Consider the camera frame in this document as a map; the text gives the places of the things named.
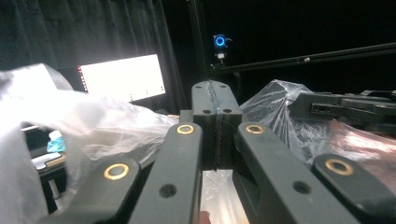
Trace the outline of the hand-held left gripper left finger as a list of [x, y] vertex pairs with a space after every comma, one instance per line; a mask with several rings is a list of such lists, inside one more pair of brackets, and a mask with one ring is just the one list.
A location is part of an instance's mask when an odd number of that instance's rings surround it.
[[191, 110], [180, 111], [179, 134], [188, 139], [188, 147], [198, 149], [197, 160], [204, 171], [216, 168], [216, 112], [210, 81], [191, 88]]

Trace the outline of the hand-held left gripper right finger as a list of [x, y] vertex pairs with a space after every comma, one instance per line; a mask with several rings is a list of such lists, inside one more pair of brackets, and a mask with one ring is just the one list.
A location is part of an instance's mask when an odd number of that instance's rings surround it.
[[232, 169], [233, 136], [242, 122], [242, 110], [228, 85], [215, 81], [214, 93], [217, 109], [217, 168]]

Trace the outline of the clear smiley plastic bag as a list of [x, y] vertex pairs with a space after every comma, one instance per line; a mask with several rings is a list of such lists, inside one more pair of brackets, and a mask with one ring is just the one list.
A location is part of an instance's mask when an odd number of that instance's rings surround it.
[[[0, 224], [186, 224], [199, 208], [213, 224], [396, 224], [396, 194], [357, 163], [349, 175], [311, 168], [273, 134], [282, 107], [305, 87], [274, 80], [244, 104], [233, 137], [247, 172], [228, 174], [219, 201], [199, 192], [206, 128], [137, 105], [68, 91], [60, 76], [31, 67], [0, 72]], [[66, 208], [51, 215], [21, 132], [30, 121], [66, 144]]]

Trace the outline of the black horizontal stand bar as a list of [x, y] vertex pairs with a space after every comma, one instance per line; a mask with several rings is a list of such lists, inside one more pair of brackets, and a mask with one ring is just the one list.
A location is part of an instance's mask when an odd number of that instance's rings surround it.
[[350, 60], [364, 57], [374, 57], [396, 53], [396, 42], [387, 44], [373, 45], [354, 49], [342, 49], [337, 51], [323, 52], [318, 54], [303, 55], [285, 59], [278, 59], [257, 63], [245, 63], [233, 66], [223, 66], [212, 68], [212, 74], [226, 74], [233, 72], [245, 72], [253, 70], [262, 70], [278, 67], [297, 66], [311, 63], [326, 63], [332, 61]]

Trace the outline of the bright computer monitor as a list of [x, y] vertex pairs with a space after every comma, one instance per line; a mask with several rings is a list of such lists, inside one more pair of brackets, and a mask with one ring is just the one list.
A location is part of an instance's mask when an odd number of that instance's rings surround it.
[[84, 90], [125, 102], [165, 94], [156, 54], [78, 67]]

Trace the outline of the teal cloth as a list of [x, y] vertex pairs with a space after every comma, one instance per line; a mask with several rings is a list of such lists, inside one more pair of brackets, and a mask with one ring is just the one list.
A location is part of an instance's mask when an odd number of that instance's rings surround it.
[[47, 144], [48, 152], [64, 152], [65, 145], [62, 134], [59, 131], [53, 131], [49, 134], [49, 141]]

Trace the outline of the white-framed desk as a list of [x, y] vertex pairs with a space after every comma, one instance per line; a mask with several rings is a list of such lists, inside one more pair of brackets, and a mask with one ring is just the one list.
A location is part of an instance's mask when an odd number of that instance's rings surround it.
[[[23, 123], [22, 132], [31, 155], [31, 159], [48, 154], [47, 144], [50, 140], [51, 129], [40, 128], [30, 123]], [[50, 214], [59, 207], [66, 188], [66, 171], [62, 157], [46, 163], [47, 167], [37, 170], [41, 181], [41, 186], [45, 195], [47, 208]]]

